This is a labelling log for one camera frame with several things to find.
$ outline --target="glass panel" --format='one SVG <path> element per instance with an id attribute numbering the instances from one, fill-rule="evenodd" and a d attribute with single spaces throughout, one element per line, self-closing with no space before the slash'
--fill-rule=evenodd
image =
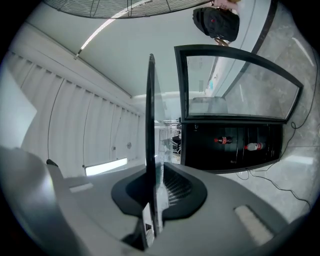
<path id="1" fill-rule="evenodd" d="M 298 87 L 264 67 L 238 59 L 188 56 L 189 115 L 285 119 Z"/>

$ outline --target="floor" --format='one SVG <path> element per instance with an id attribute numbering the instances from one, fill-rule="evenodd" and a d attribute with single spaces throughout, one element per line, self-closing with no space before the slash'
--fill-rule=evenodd
<path id="1" fill-rule="evenodd" d="M 297 127 L 300 126 L 304 123 L 311 105 L 312 108 L 304 125 L 295 131 L 293 138 L 289 141 L 280 162 L 271 166 L 268 171 L 265 171 L 268 169 L 267 166 L 253 170 L 251 173 L 272 180 L 282 189 L 293 190 L 297 197 L 306 199 L 313 204 L 320 192 L 320 135 L 318 135 L 320 78 L 316 83 L 317 61 L 320 63 L 320 59 L 317 56 L 316 61 L 311 47 L 296 28 L 289 11 L 281 3 L 277 6 L 270 30 L 257 54 L 281 66 L 304 85 L 295 112 L 289 122 L 283 126 L 282 151 L 286 148 L 294 132 L 291 122 L 294 122 Z M 258 79 L 257 74 L 253 73 L 256 71 L 249 67 L 245 73 Z M 244 83 L 248 81 L 245 79 L 248 79 L 248 76 L 244 76 L 242 82 L 239 80 L 225 97 L 229 103 L 228 107 L 231 106 L 232 109 L 233 104 L 238 105 L 232 110 L 251 111 L 253 114 L 271 114 L 278 117 L 286 114 L 288 101 L 294 93 L 292 84 L 283 84 L 278 80 L 277 83 L 269 84 L 268 89 L 272 90 L 272 92 L 268 91 L 269 95 L 271 93 L 276 95 L 276 100 L 270 102 L 268 97 L 253 99 L 253 92 L 261 95 L 263 93 Z M 237 181 L 267 201 L 289 222 L 309 211 L 306 202 L 297 200 L 289 191 L 278 190 L 270 181 L 253 177 L 247 172 L 238 173 L 238 175 L 246 180 L 240 179 L 236 173 L 223 174 L 224 177 Z"/>

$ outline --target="backpack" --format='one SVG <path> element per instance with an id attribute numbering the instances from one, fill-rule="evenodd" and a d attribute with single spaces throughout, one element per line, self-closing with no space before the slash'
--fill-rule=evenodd
<path id="1" fill-rule="evenodd" d="M 193 10 L 193 22 L 205 35 L 232 42 L 237 39 L 240 19 L 230 10 L 198 8 Z"/>

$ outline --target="fan grille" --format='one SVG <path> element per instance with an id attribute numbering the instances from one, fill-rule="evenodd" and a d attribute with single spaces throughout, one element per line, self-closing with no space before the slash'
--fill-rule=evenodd
<path id="1" fill-rule="evenodd" d="M 210 0 L 43 0 L 60 12 L 92 19 L 130 19 L 173 13 Z"/>

